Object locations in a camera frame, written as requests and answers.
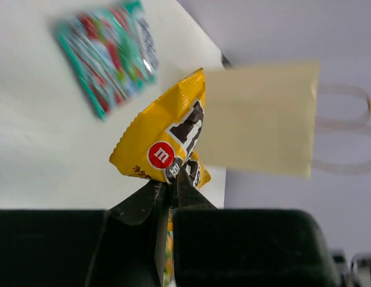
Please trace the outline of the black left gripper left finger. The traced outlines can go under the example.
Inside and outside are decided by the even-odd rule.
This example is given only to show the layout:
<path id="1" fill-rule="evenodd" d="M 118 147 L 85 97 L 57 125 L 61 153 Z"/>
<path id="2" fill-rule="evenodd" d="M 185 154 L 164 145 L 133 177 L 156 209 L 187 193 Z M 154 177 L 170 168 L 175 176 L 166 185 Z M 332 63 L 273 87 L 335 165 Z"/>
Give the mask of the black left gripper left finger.
<path id="1" fill-rule="evenodd" d="M 107 210 L 86 286 L 162 286 L 169 186 L 149 181 Z"/>

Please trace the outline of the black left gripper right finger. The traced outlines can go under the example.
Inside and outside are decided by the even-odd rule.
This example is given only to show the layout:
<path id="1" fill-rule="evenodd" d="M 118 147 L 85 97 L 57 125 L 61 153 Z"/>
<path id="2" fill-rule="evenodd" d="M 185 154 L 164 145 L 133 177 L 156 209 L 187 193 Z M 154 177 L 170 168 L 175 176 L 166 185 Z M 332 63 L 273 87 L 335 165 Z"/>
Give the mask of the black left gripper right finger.
<path id="1" fill-rule="evenodd" d="M 340 286 L 316 220 L 297 209 L 217 209 L 181 169 L 172 186 L 177 286 Z"/>

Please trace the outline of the yellow M&M's candy packet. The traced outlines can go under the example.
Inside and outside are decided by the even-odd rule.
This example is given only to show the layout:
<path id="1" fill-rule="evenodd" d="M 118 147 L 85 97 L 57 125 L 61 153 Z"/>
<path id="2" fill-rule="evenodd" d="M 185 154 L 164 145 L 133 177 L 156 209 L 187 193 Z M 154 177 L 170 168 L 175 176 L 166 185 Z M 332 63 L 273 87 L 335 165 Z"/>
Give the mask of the yellow M&M's candy packet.
<path id="1" fill-rule="evenodd" d="M 205 94 L 205 75 L 198 69 L 135 117 L 110 163 L 124 176 L 168 184 L 185 168 L 200 189 L 211 179 L 195 150 L 205 117 Z"/>

